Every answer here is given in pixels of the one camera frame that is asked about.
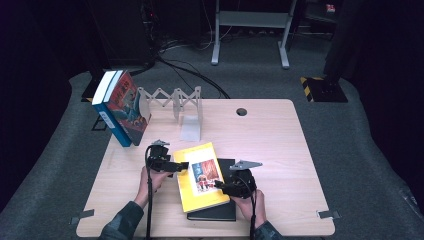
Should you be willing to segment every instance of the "tape on table corner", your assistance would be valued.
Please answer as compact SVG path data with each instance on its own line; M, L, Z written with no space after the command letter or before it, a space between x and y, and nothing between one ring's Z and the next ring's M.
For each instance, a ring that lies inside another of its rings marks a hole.
M331 210L317 211L317 216L320 217L321 219L324 219L324 218L337 219L342 217L342 215L340 215L338 211L331 211Z
M86 218L86 217L91 217L91 216L94 216L94 209L80 212L78 217L72 217L71 218L71 220L69 221L69 224L70 225L77 224L81 218Z

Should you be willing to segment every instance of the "person's left hand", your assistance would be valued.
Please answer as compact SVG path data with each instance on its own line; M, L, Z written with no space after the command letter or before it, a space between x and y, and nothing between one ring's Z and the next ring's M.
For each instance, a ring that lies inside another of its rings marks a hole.
M153 193L155 193L165 180L166 177L171 175L170 172L157 172L153 169L150 169L150 177L152 178L152 190ZM140 178L140 186L138 188L137 196L134 199L134 202L137 203L141 208L144 208L147 205L148 202L148 195L149 195L149 187L147 184L148 175L147 175L147 169L144 166L141 170L141 178Z

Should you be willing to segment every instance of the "gray carpet floor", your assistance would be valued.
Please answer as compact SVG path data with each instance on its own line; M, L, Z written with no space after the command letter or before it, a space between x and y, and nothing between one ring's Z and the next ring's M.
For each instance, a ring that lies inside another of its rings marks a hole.
M278 40L262 36L226 41L218 66L210 64L212 46L177 47L161 56L192 64L231 98L294 102L328 205L342 215L334 220L335 234L326 239L424 239L422 216L403 198L408 187L373 142L356 89L341 79L348 103L306 100L300 77L322 76L330 43L296 36L288 53L290 69L283 70ZM180 74L184 80L174 69L156 63L134 79L149 92L159 87L190 92L190 87L201 86L204 98L220 97L200 78ZM91 131L97 114L90 103L80 101L90 78L89 73L81 73L70 79L73 94L60 125L0 214L0 239L78 238L76 225L69 221L84 208L111 136L108 129Z

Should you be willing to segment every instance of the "book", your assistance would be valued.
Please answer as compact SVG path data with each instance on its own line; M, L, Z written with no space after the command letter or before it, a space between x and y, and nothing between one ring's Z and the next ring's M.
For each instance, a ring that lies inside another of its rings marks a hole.
M231 181L230 166L236 163L235 159L218 158L219 167L225 182ZM230 202L211 208L187 213L188 220L196 221L236 221L236 203Z
M91 105L94 109L99 113L99 115L103 118L106 125L111 130L112 134L115 135L116 139L123 147L131 146L131 139L128 137L127 133L121 127L121 125L116 121L115 117L109 111L109 108L106 104L103 103L103 99L107 93L109 85L113 81L115 77L116 71L107 71L103 75L100 83L94 93L94 97Z
M147 111L146 116L141 115L141 93L129 72L122 71L118 76L119 79L109 85L108 94L103 102L127 133L132 143L139 146L151 114L150 111Z
M177 173L183 212L189 213L228 203L230 197L215 187L224 182L212 143L173 153L177 163L188 162L186 171Z

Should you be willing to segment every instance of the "hand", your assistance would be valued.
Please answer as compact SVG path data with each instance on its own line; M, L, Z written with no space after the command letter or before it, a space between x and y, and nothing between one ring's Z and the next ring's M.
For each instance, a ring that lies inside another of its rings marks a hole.
M265 195L264 193L256 189L255 192L253 192L253 199L255 199L256 196L256 221L255 221L255 229L261 226L266 219L266 212L265 212ZM237 206L239 206L244 218L248 221L251 220L253 211L252 211L252 201L250 198L238 198L238 197L231 197L234 202L236 202Z
M157 172L153 169L150 169L150 177L152 178L152 190L153 193L155 193L165 180L165 178L172 173L170 172ZM137 203L141 208L144 208L147 205L148 195L149 195L149 187L147 184L148 175L147 175L147 169L144 166L141 170L141 178L140 178L140 186L138 188L137 196L134 199L134 202Z

